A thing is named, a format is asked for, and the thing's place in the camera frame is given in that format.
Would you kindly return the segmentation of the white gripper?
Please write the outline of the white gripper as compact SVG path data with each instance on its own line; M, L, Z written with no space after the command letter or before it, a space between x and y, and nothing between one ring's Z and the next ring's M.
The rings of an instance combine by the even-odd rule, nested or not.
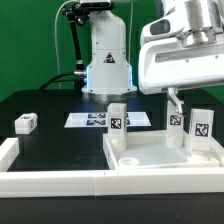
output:
M145 43L139 53L138 83L144 94L167 90L168 100L183 116L178 90L224 84L224 33L216 35L214 44L189 48L176 37Z

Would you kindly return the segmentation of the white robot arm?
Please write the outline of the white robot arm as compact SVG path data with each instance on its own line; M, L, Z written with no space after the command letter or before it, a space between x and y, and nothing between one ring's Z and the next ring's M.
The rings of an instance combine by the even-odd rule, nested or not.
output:
M85 66L75 49L78 69L87 75L85 95L165 92L183 115L180 90L224 84L224 0L161 0L163 16L141 31L137 86L126 59L125 23L112 13L119 1L70 0L62 8L72 28L91 24L91 63Z

